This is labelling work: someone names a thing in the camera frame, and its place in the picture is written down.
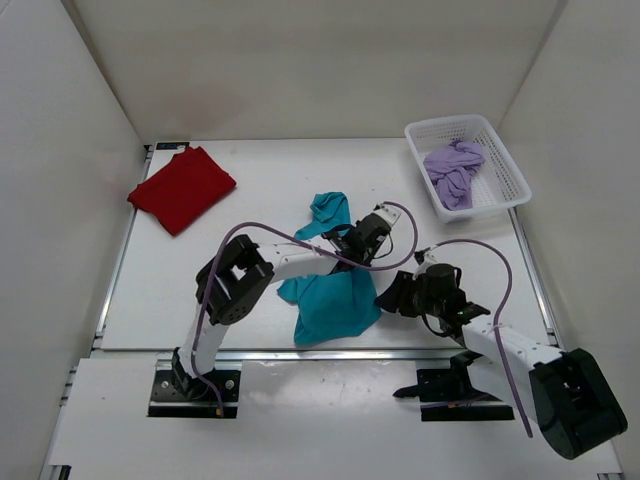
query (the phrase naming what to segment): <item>white enclosure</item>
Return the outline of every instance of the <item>white enclosure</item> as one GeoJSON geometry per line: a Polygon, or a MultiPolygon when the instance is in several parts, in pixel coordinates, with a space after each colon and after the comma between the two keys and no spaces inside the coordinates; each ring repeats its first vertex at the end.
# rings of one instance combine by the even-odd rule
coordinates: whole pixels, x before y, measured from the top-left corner
{"type": "MultiPolygon", "coordinates": [[[[0,478],[57,480],[49,463],[71,465],[70,479],[285,478],[326,451],[337,478],[362,476],[369,459],[372,479],[613,479],[620,465],[640,479],[638,19],[634,0],[0,0],[0,478]],[[489,119],[531,186],[522,225],[505,212],[443,226],[431,210],[403,129],[467,113],[489,119]],[[282,140],[305,138],[318,140],[282,140]],[[177,242],[146,214],[134,221],[126,202],[146,168],[171,156],[156,151],[145,164],[142,144],[165,140],[200,141],[238,180],[177,242]],[[620,463],[611,443],[564,462],[517,422],[420,425],[417,405],[388,391],[414,378],[424,352],[437,363],[455,345],[384,316],[361,337],[299,351],[296,310],[273,292],[223,345],[222,361],[258,361],[243,368],[245,415],[224,426],[232,443],[219,442],[215,422],[149,421],[145,385],[186,333],[193,275],[221,232],[236,215],[294,231],[319,189],[345,191],[353,217],[370,202],[407,202],[427,243],[468,235],[504,249],[512,323],[539,341],[557,328],[565,347],[598,359],[629,419],[614,442],[620,463]],[[355,436],[332,441],[345,425],[355,436]],[[407,434],[390,449],[398,468],[383,461],[382,430],[407,434]],[[255,461],[226,464],[232,450],[255,461]],[[454,454],[464,461],[447,466],[454,454]]],[[[499,264],[472,250],[443,255],[495,304],[499,264]]]]}

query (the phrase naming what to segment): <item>red cloth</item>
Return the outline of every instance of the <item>red cloth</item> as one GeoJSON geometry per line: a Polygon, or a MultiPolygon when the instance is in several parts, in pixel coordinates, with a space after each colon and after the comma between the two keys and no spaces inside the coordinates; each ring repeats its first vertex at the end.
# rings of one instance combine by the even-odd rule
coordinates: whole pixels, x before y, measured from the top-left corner
{"type": "Polygon", "coordinates": [[[236,181],[201,147],[187,147],[138,185],[127,200],[154,215],[175,237],[235,186],[236,181]]]}

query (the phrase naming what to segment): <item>white plastic basket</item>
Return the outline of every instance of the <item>white plastic basket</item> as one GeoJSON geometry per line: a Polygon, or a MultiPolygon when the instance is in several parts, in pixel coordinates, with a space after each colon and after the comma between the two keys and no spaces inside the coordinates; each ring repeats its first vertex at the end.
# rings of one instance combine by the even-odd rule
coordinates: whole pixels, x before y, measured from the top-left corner
{"type": "Polygon", "coordinates": [[[489,121],[481,115],[454,115],[412,123],[404,129],[438,218],[445,222],[495,215],[531,199],[531,189],[489,121]],[[472,208],[447,210],[424,168],[424,158],[454,140],[484,147],[485,162],[471,180],[472,208]]]}

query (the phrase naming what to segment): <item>black metal bracket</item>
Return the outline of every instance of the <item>black metal bracket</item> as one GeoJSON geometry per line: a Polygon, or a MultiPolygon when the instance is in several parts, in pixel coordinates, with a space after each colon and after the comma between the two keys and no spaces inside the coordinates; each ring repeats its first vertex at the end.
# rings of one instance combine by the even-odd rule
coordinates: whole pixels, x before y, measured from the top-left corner
{"type": "MultiPolygon", "coordinates": [[[[172,418],[221,418],[218,401],[210,388],[202,384],[202,393],[193,393],[187,398],[173,385],[171,370],[156,370],[149,398],[149,417],[172,418]]],[[[238,402],[240,394],[239,370],[214,370],[207,374],[220,391],[222,403],[238,402]]],[[[238,407],[224,405],[224,418],[236,418],[238,407]]]]}
{"type": "MultiPolygon", "coordinates": [[[[420,402],[464,402],[473,401],[483,395],[473,388],[460,391],[452,384],[452,388],[429,388],[431,385],[448,384],[447,378],[451,375],[450,369],[421,369],[418,370],[418,385],[424,387],[418,389],[420,402]]],[[[513,420],[513,409],[508,405],[487,405],[487,402],[499,402],[495,397],[488,395],[481,400],[476,400],[470,405],[464,403],[459,406],[429,407],[422,405],[420,413],[423,422],[478,422],[495,420],[513,420]]]]}

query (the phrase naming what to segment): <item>purple cable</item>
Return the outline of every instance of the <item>purple cable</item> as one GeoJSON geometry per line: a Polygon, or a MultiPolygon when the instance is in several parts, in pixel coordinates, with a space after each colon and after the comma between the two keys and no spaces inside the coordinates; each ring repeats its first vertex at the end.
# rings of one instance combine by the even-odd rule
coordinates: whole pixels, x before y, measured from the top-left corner
{"type": "Polygon", "coordinates": [[[516,387],[516,382],[513,378],[513,373],[511,372],[511,367],[509,366],[509,359],[507,358],[507,352],[504,349],[504,345],[502,344],[502,336],[500,335],[500,314],[504,309],[504,306],[509,300],[509,295],[511,295],[511,288],[513,287],[513,272],[511,270],[511,265],[509,264],[509,260],[504,254],[495,247],[492,247],[488,243],[482,242],[480,240],[474,240],[471,238],[457,238],[455,240],[445,240],[444,242],[436,243],[434,246],[427,249],[427,251],[434,250],[443,245],[449,245],[452,243],[473,243],[475,245],[480,245],[481,247],[488,248],[493,253],[498,255],[504,266],[507,267],[507,290],[504,293],[504,297],[502,297],[502,301],[498,308],[496,309],[496,314],[493,316],[493,327],[496,336],[496,344],[498,346],[498,352],[500,353],[500,359],[502,360],[502,364],[504,365],[504,371],[507,375],[507,382],[509,382],[509,388],[511,389],[511,394],[513,395],[513,400],[515,401],[516,408],[518,409],[518,413],[520,414],[520,418],[522,419],[522,424],[524,425],[524,429],[527,432],[529,438],[533,438],[533,431],[531,430],[531,425],[529,424],[529,418],[524,411],[524,406],[522,405],[522,399],[520,398],[520,394],[518,393],[518,389],[516,387]]]}
{"type": "MultiPolygon", "coordinates": [[[[329,252],[328,250],[324,250],[322,248],[318,248],[318,247],[312,247],[311,245],[309,245],[306,242],[303,242],[302,240],[298,240],[297,238],[292,237],[291,235],[287,235],[286,233],[283,233],[279,230],[276,230],[273,227],[270,227],[269,225],[265,225],[264,223],[260,223],[260,222],[243,222],[240,223],[238,225],[236,225],[235,227],[233,227],[231,230],[229,230],[227,232],[227,234],[224,236],[224,238],[222,239],[222,242],[220,242],[220,246],[218,247],[218,251],[216,252],[216,256],[213,259],[213,263],[211,264],[211,270],[209,271],[209,276],[207,277],[207,284],[204,288],[204,295],[203,295],[203,299],[209,298],[209,295],[211,295],[211,289],[213,288],[213,279],[215,277],[215,274],[217,273],[218,270],[218,265],[220,264],[220,254],[222,253],[222,250],[224,249],[224,247],[227,245],[227,243],[229,243],[229,240],[231,240],[231,236],[234,235],[238,230],[241,230],[243,228],[247,228],[247,227],[255,227],[255,228],[261,228],[263,230],[266,230],[267,232],[273,233],[274,235],[278,235],[282,238],[284,238],[285,240],[289,240],[292,243],[295,243],[303,248],[306,248],[307,250],[312,250],[316,253],[319,253],[321,255],[324,255],[326,257],[331,257],[334,258],[340,262],[346,263],[347,265],[351,265],[352,267],[355,268],[361,268],[362,270],[367,270],[369,272],[380,272],[383,270],[392,270],[394,268],[398,268],[399,266],[403,265],[404,263],[406,263],[412,256],[413,253],[416,251],[416,248],[418,246],[418,225],[416,224],[416,220],[415,218],[413,218],[413,215],[411,214],[411,212],[409,211],[409,209],[407,209],[405,206],[400,205],[399,203],[396,202],[382,202],[382,205],[391,205],[392,207],[396,207],[399,208],[400,210],[402,210],[404,213],[407,214],[407,217],[409,218],[409,220],[411,221],[411,226],[413,227],[413,245],[411,246],[411,249],[409,250],[409,253],[399,262],[396,262],[392,265],[385,265],[382,267],[367,267],[364,265],[360,265],[356,262],[353,262],[351,260],[348,260],[346,258],[341,257],[340,255],[333,253],[333,252],[329,252]]],[[[205,377],[202,376],[202,374],[198,371],[198,367],[196,366],[196,358],[195,358],[195,353],[196,353],[196,349],[198,347],[198,341],[200,340],[200,333],[202,332],[202,325],[204,323],[204,314],[206,312],[206,303],[203,301],[202,305],[200,306],[200,313],[198,314],[198,323],[196,325],[196,334],[193,337],[193,344],[191,345],[191,369],[193,370],[193,373],[195,373],[196,377],[198,378],[198,380],[200,380],[202,383],[204,383],[205,385],[207,385],[211,390],[213,390],[213,393],[216,396],[216,400],[218,402],[218,409],[220,410],[220,417],[223,418],[224,417],[224,412],[223,412],[223,408],[222,408],[222,397],[220,396],[220,391],[218,390],[218,388],[213,384],[213,382],[210,382],[209,380],[207,380],[205,377]]]]}

